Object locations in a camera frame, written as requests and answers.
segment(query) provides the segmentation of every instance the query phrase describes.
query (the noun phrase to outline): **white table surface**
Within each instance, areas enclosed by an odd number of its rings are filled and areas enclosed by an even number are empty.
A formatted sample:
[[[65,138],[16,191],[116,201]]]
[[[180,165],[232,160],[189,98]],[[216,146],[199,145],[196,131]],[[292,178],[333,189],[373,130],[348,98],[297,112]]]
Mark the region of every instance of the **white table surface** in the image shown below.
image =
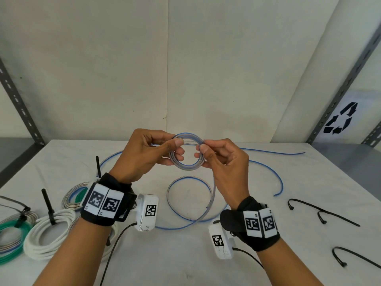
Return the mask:
[[[52,140],[5,186],[0,194],[31,206],[40,215],[47,210],[41,188],[48,191],[52,206],[60,209],[64,194],[74,185],[93,179],[95,156],[100,160],[124,148],[125,141]],[[380,285],[381,271],[373,265],[338,250],[339,257],[348,263],[342,268],[331,254],[334,246],[349,248],[381,263],[381,202],[308,144],[238,143],[241,147],[304,155],[282,156],[248,152],[250,159],[272,167],[283,179],[284,192],[278,196],[278,179],[268,169],[250,164],[250,193],[267,203],[275,212],[283,239],[325,285]],[[192,146],[184,146],[193,153]],[[110,170],[116,159],[109,161],[103,172]],[[157,225],[183,226],[166,202],[166,189],[174,179],[194,175],[213,184],[212,172],[205,168],[184,172],[176,167],[156,165],[133,184],[136,193],[151,193],[159,197]],[[196,181],[179,182],[171,193],[173,205],[192,217],[205,210],[208,191]],[[301,199],[335,212],[361,225],[360,228],[339,218],[294,202],[294,211],[287,206],[289,198]],[[224,206],[219,193],[209,216]],[[14,212],[0,207],[0,218]],[[134,222],[130,215],[121,225]],[[249,256],[236,252],[232,260],[219,260],[208,236],[208,223],[193,225],[181,231],[152,230],[138,232],[131,228],[120,240],[110,266],[105,285],[270,285],[264,270]],[[255,252],[239,239],[237,247]],[[33,261],[22,254],[0,266],[1,285],[31,285],[47,261]],[[98,271],[95,285],[106,263]]]

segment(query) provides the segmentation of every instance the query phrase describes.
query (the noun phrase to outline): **black wrist strap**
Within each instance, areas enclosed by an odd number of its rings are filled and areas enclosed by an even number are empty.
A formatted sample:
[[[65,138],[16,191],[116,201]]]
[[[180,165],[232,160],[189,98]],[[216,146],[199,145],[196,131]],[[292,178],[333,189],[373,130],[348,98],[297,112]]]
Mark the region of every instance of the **black wrist strap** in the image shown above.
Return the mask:
[[[247,197],[240,203],[236,211],[222,211],[220,215],[221,225],[226,231],[232,232],[242,242],[249,245],[254,251],[259,252],[266,250],[280,239],[279,233],[269,238],[248,236],[246,231],[249,230],[249,228],[246,225],[247,221],[245,221],[243,213],[244,211],[258,212],[262,209],[264,209],[264,206],[258,203],[253,197]]]
[[[89,188],[83,199],[81,217],[93,224],[112,226],[115,221],[126,220],[135,199],[131,184],[122,184],[105,173]]]

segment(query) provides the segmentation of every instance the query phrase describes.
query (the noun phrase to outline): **hand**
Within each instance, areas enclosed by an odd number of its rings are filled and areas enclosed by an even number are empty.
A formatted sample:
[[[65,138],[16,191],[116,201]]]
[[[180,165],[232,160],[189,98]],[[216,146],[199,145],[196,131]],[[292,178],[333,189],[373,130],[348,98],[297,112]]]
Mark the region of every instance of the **hand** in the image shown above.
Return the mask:
[[[236,210],[250,196],[249,156],[228,138],[206,139],[204,143],[200,147],[196,146],[207,160],[202,166],[213,170],[216,187],[232,210]],[[199,158],[200,153],[195,153],[194,156]]]
[[[184,144],[181,138],[162,130],[135,129],[121,156],[118,158],[110,175],[119,182],[129,184],[136,182],[153,168],[155,163],[173,165],[169,152],[175,151],[176,158],[183,161]]]

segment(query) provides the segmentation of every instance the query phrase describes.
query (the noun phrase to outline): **fingernail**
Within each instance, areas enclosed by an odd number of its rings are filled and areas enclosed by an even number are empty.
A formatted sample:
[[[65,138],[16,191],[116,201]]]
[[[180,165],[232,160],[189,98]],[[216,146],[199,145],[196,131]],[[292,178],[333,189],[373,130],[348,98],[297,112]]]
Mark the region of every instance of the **fingernail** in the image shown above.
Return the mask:
[[[184,140],[183,140],[182,138],[176,138],[176,139],[174,140],[174,144],[175,144],[177,147],[179,147],[179,146],[181,146],[181,145],[184,144]]]
[[[208,150],[208,146],[206,144],[200,145],[200,151],[204,154]]]

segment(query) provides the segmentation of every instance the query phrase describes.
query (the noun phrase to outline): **forearm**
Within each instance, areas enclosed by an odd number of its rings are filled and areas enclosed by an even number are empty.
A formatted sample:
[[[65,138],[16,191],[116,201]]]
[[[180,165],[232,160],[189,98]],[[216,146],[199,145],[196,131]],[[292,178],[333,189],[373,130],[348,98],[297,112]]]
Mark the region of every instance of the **forearm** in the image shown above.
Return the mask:
[[[257,254],[272,286],[322,286],[282,239]]]
[[[34,285],[93,285],[110,232],[80,218]]]

